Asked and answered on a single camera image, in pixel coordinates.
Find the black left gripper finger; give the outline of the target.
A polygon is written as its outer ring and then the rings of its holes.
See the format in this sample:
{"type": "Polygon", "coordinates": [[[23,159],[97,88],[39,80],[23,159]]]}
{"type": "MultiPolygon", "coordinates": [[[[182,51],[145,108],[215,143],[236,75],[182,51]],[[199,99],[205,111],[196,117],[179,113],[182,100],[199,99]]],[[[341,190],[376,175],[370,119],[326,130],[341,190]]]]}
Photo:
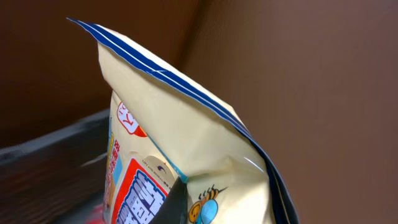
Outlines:
{"type": "Polygon", "coordinates": [[[178,178],[150,224],[186,224],[187,202],[187,185],[178,178]]]}

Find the grey plastic shopping basket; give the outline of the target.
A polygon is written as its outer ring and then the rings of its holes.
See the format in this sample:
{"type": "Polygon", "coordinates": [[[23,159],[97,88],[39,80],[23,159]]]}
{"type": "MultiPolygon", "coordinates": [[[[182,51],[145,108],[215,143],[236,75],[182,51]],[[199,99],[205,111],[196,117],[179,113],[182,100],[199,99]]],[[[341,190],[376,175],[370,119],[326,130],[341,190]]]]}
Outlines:
{"type": "Polygon", "coordinates": [[[104,191],[109,110],[1,149],[1,223],[53,223],[104,191]]]}

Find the cream snack bag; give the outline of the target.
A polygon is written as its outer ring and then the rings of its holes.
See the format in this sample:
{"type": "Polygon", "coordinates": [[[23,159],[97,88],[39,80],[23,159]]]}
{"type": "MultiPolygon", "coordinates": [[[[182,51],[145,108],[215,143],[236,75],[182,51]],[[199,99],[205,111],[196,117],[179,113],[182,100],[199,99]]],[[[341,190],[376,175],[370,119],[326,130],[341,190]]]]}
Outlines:
{"type": "Polygon", "coordinates": [[[125,35],[80,25],[112,89],[103,223],[150,223],[178,178],[187,223],[299,222],[278,170],[230,105],[125,35]]]}

